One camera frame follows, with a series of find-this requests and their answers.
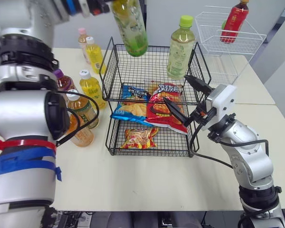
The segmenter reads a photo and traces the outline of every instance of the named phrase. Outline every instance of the blue chip bag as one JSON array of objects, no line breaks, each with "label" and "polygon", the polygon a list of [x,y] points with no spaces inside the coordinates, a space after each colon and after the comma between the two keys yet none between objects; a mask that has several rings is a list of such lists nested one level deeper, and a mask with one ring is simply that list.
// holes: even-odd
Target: blue chip bag
[{"label": "blue chip bag", "polygon": [[119,102],[111,115],[112,118],[134,121],[150,127],[153,126],[145,121],[147,118],[147,102],[150,99],[148,91],[125,85],[123,86],[122,99],[133,100],[134,102]]}]

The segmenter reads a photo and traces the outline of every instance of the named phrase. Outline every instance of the purple bottle cap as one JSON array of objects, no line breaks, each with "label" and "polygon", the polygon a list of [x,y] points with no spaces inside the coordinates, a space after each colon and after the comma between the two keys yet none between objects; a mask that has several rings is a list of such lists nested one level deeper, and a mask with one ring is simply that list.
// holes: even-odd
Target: purple bottle cap
[{"label": "purple bottle cap", "polygon": [[57,70],[55,70],[53,72],[53,74],[57,77],[57,78],[62,78],[64,76],[63,72],[58,68]]}]

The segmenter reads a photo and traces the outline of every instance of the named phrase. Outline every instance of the wire basket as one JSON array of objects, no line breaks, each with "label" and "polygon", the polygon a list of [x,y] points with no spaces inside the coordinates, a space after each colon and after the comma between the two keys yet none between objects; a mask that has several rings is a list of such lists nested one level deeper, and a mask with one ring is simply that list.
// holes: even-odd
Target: wire basket
[{"label": "wire basket", "polygon": [[[123,85],[149,91],[152,89],[152,82],[173,83],[182,85],[179,88],[179,92],[185,94],[182,105],[197,105],[203,98],[203,93],[195,91],[185,79],[172,80],[167,76],[169,50],[169,47],[148,46],[144,55],[132,57],[127,53],[123,44],[114,44],[113,38],[111,38],[104,55],[105,73],[104,75],[99,73],[103,83],[103,99],[106,101],[139,102],[120,98]],[[208,84],[211,81],[211,75],[198,43],[192,50],[187,75],[195,76]]]},{"label": "wire basket", "polygon": [[[222,36],[222,24],[227,20],[231,8],[207,6],[215,12],[202,12],[195,17],[200,42],[205,49],[212,84],[232,84],[245,69],[249,61],[264,42],[266,35],[259,34],[255,28],[245,20],[237,37]],[[221,38],[235,38],[233,43],[221,42]]]},{"label": "wire basket", "polygon": [[[111,112],[114,109],[110,101],[115,102],[145,102],[142,100],[123,99],[122,89],[124,85],[143,88],[147,91],[153,89],[152,82],[173,83],[180,86],[180,101],[184,114],[189,116],[187,105],[197,105],[203,98],[203,93],[195,91],[185,80],[172,80],[167,76],[167,64],[169,58],[169,47],[149,46],[147,52],[141,57],[130,56],[122,44],[114,44],[113,39],[109,41],[108,48],[104,55],[104,60],[100,68],[100,78],[103,83],[103,98],[109,101]],[[102,68],[106,65],[104,75]],[[195,76],[206,81],[211,81],[200,46],[197,43],[192,50],[187,75]],[[170,128],[158,127],[158,133],[153,137],[156,147],[148,149],[122,149],[121,146],[126,141],[125,130],[152,128],[145,125],[123,120],[110,119],[109,129],[105,145],[111,155],[146,155],[146,156],[173,156],[192,157],[189,143],[192,138],[192,126],[187,127],[187,134],[181,134]],[[193,142],[193,151],[200,148],[198,138]]]},{"label": "wire basket", "polygon": [[[184,113],[188,115],[187,106],[183,106]],[[188,134],[177,133],[170,128],[158,127],[157,134],[153,137],[156,147],[148,149],[121,149],[125,143],[126,129],[147,129],[140,123],[110,119],[109,130],[106,137],[105,145],[111,155],[136,155],[136,156],[170,156],[170,157],[192,157],[189,143],[192,138],[192,128],[187,127]],[[198,138],[194,140],[193,150],[196,152],[200,148]]]}]

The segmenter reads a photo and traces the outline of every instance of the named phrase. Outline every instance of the black wire basket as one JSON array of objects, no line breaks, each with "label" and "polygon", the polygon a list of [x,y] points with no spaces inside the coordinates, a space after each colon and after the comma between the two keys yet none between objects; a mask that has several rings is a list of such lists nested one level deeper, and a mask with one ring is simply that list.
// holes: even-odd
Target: black wire basket
[{"label": "black wire basket", "polygon": [[[114,44],[111,37],[104,61],[100,69],[103,83],[103,98],[106,101],[139,102],[138,100],[121,99],[120,91],[125,86],[135,86],[147,91],[152,82],[173,83],[182,85],[180,91],[184,93],[182,105],[197,105],[203,98],[203,93],[197,92],[187,80],[172,80],[167,76],[169,47],[148,46],[146,53],[140,57],[130,56],[123,44]],[[106,64],[104,75],[101,74],[103,64]],[[192,50],[187,75],[202,79],[210,83],[211,76],[200,46],[196,43]]]},{"label": "black wire basket", "polygon": [[[187,105],[197,105],[203,98],[203,93],[195,91],[185,80],[172,80],[167,76],[167,64],[169,58],[169,47],[148,46],[146,53],[140,57],[130,56],[122,44],[114,44],[113,38],[110,39],[107,50],[104,55],[100,72],[104,64],[106,70],[104,75],[100,74],[103,84],[103,99],[115,102],[144,102],[135,99],[123,99],[123,86],[135,86],[152,90],[152,82],[173,83],[180,86],[181,99],[179,104],[182,105],[184,114],[189,116]],[[200,46],[197,43],[192,50],[190,61],[188,64],[187,75],[194,76],[204,80],[208,84],[211,76],[208,71]],[[121,146],[126,141],[125,130],[127,129],[147,129],[145,125],[123,120],[110,119],[109,129],[106,137],[105,145],[111,155],[145,155],[145,156],[172,156],[172,157],[192,157],[189,143],[192,138],[192,127],[187,127],[187,134],[181,134],[170,128],[158,127],[158,133],[153,137],[156,147],[148,149],[122,149]],[[200,148],[198,138],[193,144],[193,151]]]}]

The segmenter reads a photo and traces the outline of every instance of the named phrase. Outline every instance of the red chip bag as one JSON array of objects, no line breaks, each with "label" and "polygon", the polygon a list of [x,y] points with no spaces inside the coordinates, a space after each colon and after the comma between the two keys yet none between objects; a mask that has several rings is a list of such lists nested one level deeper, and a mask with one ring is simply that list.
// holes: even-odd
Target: red chip bag
[{"label": "red chip bag", "polygon": [[149,147],[156,147],[156,144],[153,142],[153,137],[157,134],[157,132],[157,127],[152,129],[148,128],[145,130],[127,129],[124,131],[127,141],[120,148],[129,149],[136,147],[139,149],[148,149]]},{"label": "red chip bag", "polygon": [[172,130],[187,134],[187,128],[176,119],[165,104],[156,104],[155,102],[163,102],[163,97],[173,102],[181,101],[181,86],[172,83],[160,84],[158,89],[154,91],[153,96],[147,104],[146,121],[160,127],[169,127]]}]

